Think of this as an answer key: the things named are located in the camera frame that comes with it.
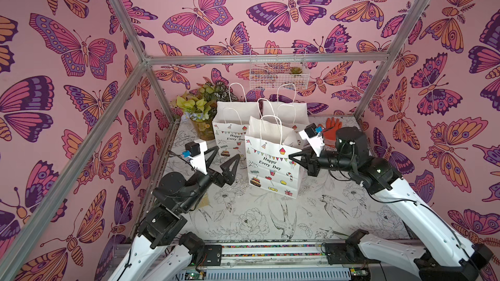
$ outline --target floral line-art tabletop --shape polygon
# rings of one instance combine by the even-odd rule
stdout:
[[[356,126],[354,117],[339,117],[343,126]],[[309,122],[326,124],[327,117],[310,117]],[[197,139],[191,122],[182,119],[172,152],[180,154],[184,144]],[[215,140],[208,147],[215,146]],[[216,155],[212,169],[227,158]],[[168,160],[164,174],[177,171],[190,178],[191,167],[177,157]],[[339,172],[336,178],[344,179]],[[208,204],[184,214],[187,224],[181,234],[192,231],[204,240],[325,240],[345,239],[362,228],[384,239],[408,239],[403,221],[366,190],[350,181],[337,181],[322,171],[318,177],[305,176],[297,198],[261,190],[248,183],[244,159],[234,183],[210,186]]]

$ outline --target white paper bag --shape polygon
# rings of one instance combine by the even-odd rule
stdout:
[[[293,86],[294,84],[286,84],[278,87],[277,91],[277,100],[279,100],[279,89],[283,86]],[[295,95],[293,97],[292,102],[284,103],[284,102],[270,102],[266,100],[266,102],[262,105],[262,114],[263,115],[276,115],[281,119],[282,125],[292,128],[298,134],[300,131],[304,130],[307,125],[310,124],[309,116],[308,116],[308,106],[306,103],[297,103],[293,102],[295,100]],[[270,122],[276,123],[276,120],[269,119]],[[304,140],[301,140],[300,146],[302,147],[305,144]]]
[[[245,102],[217,102],[217,114],[212,124],[221,156],[229,158],[240,154],[244,158],[246,155],[243,141],[249,127],[250,117],[260,117],[259,104],[246,102],[246,100],[247,98]]]
[[[274,115],[264,115],[262,118],[270,117],[278,119]],[[296,140],[297,134],[293,129],[251,117],[245,135],[250,184],[295,198],[290,193],[298,192],[302,168],[290,160],[288,155],[300,151],[294,147]]]

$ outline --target pink wall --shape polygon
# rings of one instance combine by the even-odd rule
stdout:
[[[447,7],[462,11],[446,21],[441,10]],[[491,266],[499,276],[497,0],[432,0],[426,13],[421,39],[406,47],[405,56],[417,55],[417,63],[401,74],[389,72],[391,81],[381,100],[384,117],[367,109],[366,132],[375,152],[392,156],[434,210],[472,241],[491,248],[496,254]],[[445,27],[437,41],[431,34],[422,38],[428,27],[437,32],[441,25],[435,22],[457,24],[458,29]],[[432,101],[430,96],[434,101],[429,103],[425,98]]]
[[[300,8],[301,11],[305,11],[304,6],[308,6],[308,9],[310,9],[309,12],[317,16],[317,18],[304,17],[305,19],[303,19],[298,15],[298,19],[294,19],[293,9],[288,9],[286,5],[289,3],[288,0],[220,0],[220,4],[215,2],[215,0],[213,3],[211,3],[211,0],[194,0],[196,8],[205,11],[205,18],[214,20],[211,25],[207,23],[209,29],[198,33],[196,36],[191,33],[192,28],[189,29],[190,24],[195,22],[194,11],[191,10],[195,8],[193,7],[193,0],[131,1],[134,3],[134,6],[144,11],[136,14],[138,15],[136,19],[140,22],[140,24],[136,23],[136,30],[139,32],[141,41],[146,46],[147,53],[152,56],[165,55],[164,51],[167,48],[162,49],[159,45],[160,41],[164,46],[169,46],[169,52],[166,55],[249,54],[250,48],[264,48],[269,46],[269,42],[272,42],[275,46],[279,46],[284,54],[294,52],[295,49],[291,49],[291,47],[299,46],[308,46],[308,53],[333,51],[358,52],[359,50],[367,52],[377,51],[380,46],[379,51],[381,51],[384,47],[388,47],[390,40],[394,37],[392,34],[396,33],[398,24],[403,19],[403,17],[396,17],[405,15],[405,12],[400,10],[406,9],[408,2],[413,2],[413,0],[294,0],[298,7],[302,7]],[[272,17],[271,7],[265,5],[268,7],[265,9],[267,9],[266,11],[272,19],[272,22],[270,22],[270,24],[273,24],[271,27],[272,32],[269,30],[269,24],[260,24],[263,21],[259,20],[256,16],[256,10],[252,10],[251,8],[257,4],[266,2],[279,3],[276,6],[279,13],[274,17]],[[358,10],[358,13],[354,16],[345,14],[346,10],[344,8],[351,5],[355,5],[352,8]],[[373,20],[361,21],[363,18],[361,13],[365,9],[375,9],[377,11],[375,16],[373,16]],[[291,13],[290,24],[287,21],[287,13]],[[222,19],[219,21],[215,16],[220,16]],[[389,24],[389,30],[385,29],[387,24]],[[321,48],[317,46],[315,41],[321,45]],[[311,65],[310,91],[313,91],[312,83],[316,82],[316,78],[322,76],[322,81],[326,83],[326,93],[323,93],[316,87],[314,92],[308,94],[308,96],[297,96],[296,98],[297,101],[310,104],[325,103],[328,105],[327,109],[318,111],[317,115],[331,115],[336,110],[351,114],[349,111],[357,105],[357,102],[340,100],[337,97],[332,98],[332,94],[337,91],[352,90],[351,84],[357,85],[361,72],[371,70],[371,74],[373,74],[378,63],[354,63],[343,76],[343,79],[346,79],[344,84],[340,84],[339,82],[341,76],[334,75],[333,73],[329,75],[331,79],[324,79],[329,70],[333,69],[336,65],[338,63],[318,63],[316,66]],[[329,69],[322,73],[323,69],[327,66],[329,66]],[[230,83],[243,83],[246,91],[249,91],[247,81],[240,78],[242,76],[240,72],[247,70],[248,65],[235,64],[228,66],[227,70],[223,65],[205,65],[200,68],[185,68],[184,70],[176,66],[170,66],[164,68],[164,73],[162,74],[162,79],[166,80],[166,82],[162,82],[162,85],[165,89],[168,89],[166,91],[168,99],[174,100],[177,95],[182,94],[187,89],[187,81],[190,84],[190,89],[194,89],[197,87],[197,83],[204,83],[203,77],[211,79],[213,68],[218,69],[222,73],[223,78],[227,79]],[[171,80],[182,81],[183,84],[172,84]],[[265,90],[264,96],[268,98],[272,93],[270,90]],[[290,93],[284,93],[284,95],[293,97]]]
[[[121,89],[127,72],[137,59],[130,47],[124,48],[123,36],[109,33],[110,12],[105,0],[73,0],[74,3],[72,0],[58,0],[57,4],[54,0],[49,0],[49,3],[47,0],[0,1],[1,257],[90,131],[90,125],[94,124],[92,117],[102,114],[102,110],[92,106],[92,101],[102,99],[106,107]],[[65,1],[74,8],[70,10]],[[86,42],[86,47],[81,47],[80,38]],[[85,65],[84,53],[87,52],[90,67]],[[139,210],[141,198],[138,194],[146,187],[146,181],[142,180],[141,186],[135,189],[132,182],[120,174],[121,164],[136,156],[141,157],[149,146],[154,146],[154,166],[158,158],[155,136],[159,135],[159,140],[162,140],[166,135],[166,129],[159,129],[154,116],[155,110],[161,110],[158,99],[147,86],[145,89],[149,92],[149,110],[143,104],[141,94],[137,93],[125,108],[132,113],[137,109],[139,116],[141,111],[145,115],[151,112],[146,143],[140,141],[139,147],[135,145],[128,132],[124,111],[121,111],[120,120],[113,123],[103,139],[101,150],[96,151],[96,166],[88,167],[89,177],[81,177],[86,184],[76,191],[78,183],[75,183],[28,260],[39,262],[47,256],[44,254],[49,254],[51,263],[60,268],[59,277],[93,279],[99,257],[113,236],[111,234],[108,238],[108,234],[120,219],[114,215],[115,205],[127,206],[126,195],[115,203],[122,186],[128,192],[129,201],[134,203],[131,213],[123,213],[129,215],[130,220],[126,222],[126,217],[122,217],[124,228],[116,230],[119,234],[129,234]],[[79,99],[81,94],[86,96],[83,101]],[[120,139],[111,139],[112,146],[108,150],[107,142],[115,134],[119,134]],[[105,191],[106,201],[97,204],[103,210],[97,208],[96,213],[105,220],[103,227],[100,223],[89,223],[77,234],[85,212],[101,191]],[[96,235],[89,239],[85,236],[89,233]],[[78,239],[78,247],[84,254],[82,266],[76,265],[80,258],[71,259],[72,241],[70,244],[65,241],[70,234]],[[33,274],[26,272],[20,278],[36,278]],[[48,279],[53,276],[54,272],[45,275]]]

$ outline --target pink butterfly wallpaper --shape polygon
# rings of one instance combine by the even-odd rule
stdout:
[[[146,53],[162,57],[386,52],[414,3],[121,1]],[[0,259],[138,63],[109,0],[2,3]],[[492,138],[500,115],[499,29],[496,0],[431,0],[360,120],[374,154],[461,234],[493,250],[482,272],[488,281],[500,276],[500,141]],[[306,65],[307,87],[279,93],[250,89],[249,64],[152,69],[170,101],[205,82],[241,83],[245,91],[233,87],[241,99],[304,102],[309,115],[331,116],[355,112],[380,62]],[[170,125],[142,76],[17,280],[103,279],[137,221]],[[31,270],[44,259],[50,271]]]
[[[152,17],[130,5],[136,20],[147,20],[140,13]],[[138,62],[132,49],[125,48],[123,34],[111,33],[110,16],[106,0],[2,2],[0,258]],[[112,29],[119,32],[119,24]],[[146,162],[154,169],[155,137],[162,142],[170,124],[162,121],[160,129],[154,119],[147,141],[136,146],[124,109],[145,115],[155,110],[165,113],[143,77],[53,215],[18,279],[37,278],[28,267],[46,257],[55,267],[39,271],[47,278],[100,279],[108,268],[99,259],[101,254],[109,258],[112,246],[129,235],[146,183],[135,189],[120,175],[120,165],[153,147],[154,156]],[[137,171],[141,178],[147,177],[147,165]],[[68,242],[70,234],[74,238]]]
[[[431,0],[422,34],[405,44],[406,55],[414,56],[399,56],[386,76],[384,116],[367,108],[362,117],[373,151],[398,167],[456,230],[491,248],[495,257],[482,271],[484,280],[500,276],[495,1]],[[487,217],[490,225],[472,224]]]

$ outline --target metal frame bar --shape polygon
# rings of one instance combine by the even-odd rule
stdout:
[[[166,116],[168,117],[168,120],[170,123],[174,122],[173,119],[173,113],[172,110],[170,110],[170,104],[168,103],[167,98],[163,94],[163,90],[161,89],[161,86],[159,85],[158,78],[154,74],[153,70],[151,69],[151,65],[148,65],[146,67],[146,76],[149,79],[149,82],[151,86],[153,87],[154,93],[158,97],[159,103],[163,110],[166,113]]]
[[[29,222],[22,227],[21,232],[17,235],[0,263],[0,280],[12,280],[19,272],[19,269],[25,263],[26,257],[45,232],[45,228],[57,212],[63,199],[74,186],[89,157],[104,138],[118,112],[139,82],[144,69],[143,62],[135,66],[125,84],[123,84],[116,97],[99,118],[90,134],[85,137],[77,152],[63,168],[59,178],[48,193],[50,200],[42,200],[29,218]]]
[[[311,53],[301,55],[301,59],[307,62],[341,62],[341,61],[386,61],[390,54],[386,52],[347,52],[347,53]],[[166,64],[223,64],[223,63],[250,63],[250,57],[259,62],[293,62],[296,61],[295,54],[279,55],[237,55],[237,56],[173,56],[173,57],[150,57],[147,58],[148,65]]]
[[[401,47],[403,47],[404,42],[413,30],[413,27],[415,27],[418,18],[420,17],[420,15],[422,15],[422,12],[427,7],[429,1],[430,0],[415,0],[413,2],[413,5],[404,18],[404,21],[401,24],[396,37],[391,42],[391,47],[389,47],[388,50],[388,59],[378,66],[378,70],[372,77],[372,81],[370,82],[370,84],[368,84],[368,87],[366,88],[365,93],[363,94],[363,97],[361,98],[361,101],[359,102],[358,107],[354,112],[354,117],[356,117],[356,119],[359,119],[365,111],[369,101],[372,99],[375,91],[377,91],[378,86],[386,76],[387,72],[389,72],[393,61],[396,59],[397,54],[399,53]]]
[[[135,55],[139,58],[140,62],[144,61],[144,59],[147,58],[147,54],[142,47],[139,36],[135,32],[134,26],[132,25],[130,17],[128,16],[127,10],[123,6],[122,0],[109,0],[109,3],[111,3],[113,10],[115,10],[115,15],[118,18],[120,26],[127,36]]]

